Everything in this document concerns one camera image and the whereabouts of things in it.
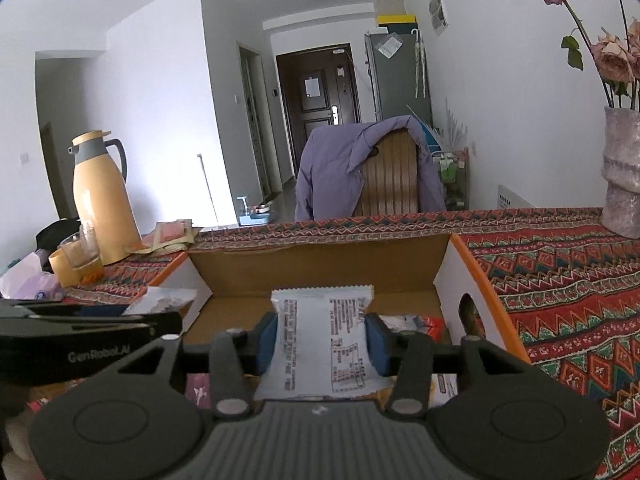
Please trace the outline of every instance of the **white snack packet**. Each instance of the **white snack packet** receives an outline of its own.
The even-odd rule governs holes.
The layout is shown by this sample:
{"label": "white snack packet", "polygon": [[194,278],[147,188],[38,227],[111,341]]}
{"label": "white snack packet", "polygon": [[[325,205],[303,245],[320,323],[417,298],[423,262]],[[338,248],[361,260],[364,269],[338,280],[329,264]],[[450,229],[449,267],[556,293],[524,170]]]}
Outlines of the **white snack packet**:
{"label": "white snack packet", "polygon": [[274,290],[273,357],[255,399],[350,398],[392,385],[371,364],[364,312],[373,287]]}

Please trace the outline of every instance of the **jacket sleeve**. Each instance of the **jacket sleeve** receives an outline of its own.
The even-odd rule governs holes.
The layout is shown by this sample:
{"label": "jacket sleeve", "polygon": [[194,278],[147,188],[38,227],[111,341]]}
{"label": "jacket sleeve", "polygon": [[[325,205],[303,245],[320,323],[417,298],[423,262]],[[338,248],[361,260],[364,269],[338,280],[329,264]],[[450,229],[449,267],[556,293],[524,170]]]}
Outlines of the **jacket sleeve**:
{"label": "jacket sleeve", "polygon": [[311,180],[314,160],[314,136],[311,134],[300,157],[300,170],[296,182],[296,222],[314,219],[314,186]]}

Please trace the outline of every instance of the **gray handle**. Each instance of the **gray handle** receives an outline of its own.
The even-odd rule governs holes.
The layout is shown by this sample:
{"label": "gray handle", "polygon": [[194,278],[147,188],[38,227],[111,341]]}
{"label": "gray handle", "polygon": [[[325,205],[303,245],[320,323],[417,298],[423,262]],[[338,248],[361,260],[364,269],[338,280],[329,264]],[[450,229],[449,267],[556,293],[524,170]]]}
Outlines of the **gray handle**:
{"label": "gray handle", "polygon": [[120,154],[120,165],[122,166],[122,177],[124,181],[127,181],[127,155],[124,153],[124,146],[120,142],[120,139],[110,139],[104,142],[106,147],[115,146]]}

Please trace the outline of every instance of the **refrigerator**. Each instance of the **refrigerator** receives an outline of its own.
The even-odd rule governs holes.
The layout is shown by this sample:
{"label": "refrigerator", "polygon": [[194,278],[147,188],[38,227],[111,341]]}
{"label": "refrigerator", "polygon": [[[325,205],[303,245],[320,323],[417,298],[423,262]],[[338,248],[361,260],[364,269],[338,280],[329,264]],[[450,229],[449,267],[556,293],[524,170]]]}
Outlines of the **refrigerator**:
{"label": "refrigerator", "polygon": [[422,97],[422,69],[420,69],[418,97],[415,97],[415,36],[399,34],[402,46],[391,58],[385,57],[376,48],[376,45],[386,36],[387,34],[365,36],[369,75],[376,105],[376,120],[410,115],[411,112],[407,108],[409,105],[421,120],[433,126],[428,70],[427,97]]}

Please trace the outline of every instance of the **gray ceramic vase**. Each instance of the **gray ceramic vase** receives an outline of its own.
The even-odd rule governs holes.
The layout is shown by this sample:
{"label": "gray ceramic vase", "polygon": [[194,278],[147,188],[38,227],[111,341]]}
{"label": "gray ceramic vase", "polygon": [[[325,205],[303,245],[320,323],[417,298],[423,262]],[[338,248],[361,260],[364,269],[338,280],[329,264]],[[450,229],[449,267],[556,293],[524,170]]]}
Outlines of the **gray ceramic vase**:
{"label": "gray ceramic vase", "polygon": [[626,238],[640,238],[640,113],[609,107],[604,111],[602,176],[609,187],[602,224]]}

